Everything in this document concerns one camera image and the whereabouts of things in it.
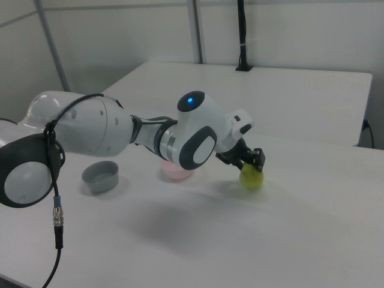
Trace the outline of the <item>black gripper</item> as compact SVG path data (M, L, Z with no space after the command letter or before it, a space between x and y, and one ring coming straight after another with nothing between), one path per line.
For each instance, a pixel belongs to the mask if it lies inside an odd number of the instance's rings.
M243 138L240 138L236 145L226 152L217 152L215 157L226 165L233 165L242 170L244 163L252 165L258 172L263 172L265 165L265 154L261 148L250 150Z

